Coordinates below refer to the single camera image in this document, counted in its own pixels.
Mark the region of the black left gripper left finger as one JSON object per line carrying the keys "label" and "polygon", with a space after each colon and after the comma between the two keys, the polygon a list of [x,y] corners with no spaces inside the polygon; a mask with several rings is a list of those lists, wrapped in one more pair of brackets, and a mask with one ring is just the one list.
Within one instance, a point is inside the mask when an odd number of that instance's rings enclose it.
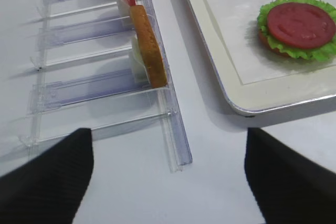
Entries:
{"label": "black left gripper left finger", "polygon": [[93,167],[91,129],[77,129],[1,177],[1,223],[72,223]]}

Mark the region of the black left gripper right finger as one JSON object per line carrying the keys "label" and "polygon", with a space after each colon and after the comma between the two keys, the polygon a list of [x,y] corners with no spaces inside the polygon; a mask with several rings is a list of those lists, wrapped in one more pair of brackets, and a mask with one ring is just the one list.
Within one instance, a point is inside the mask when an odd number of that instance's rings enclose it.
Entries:
{"label": "black left gripper right finger", "polygon": [[335,223],[335,173],[260,128],[248,129],[244,170],[266,223]]}

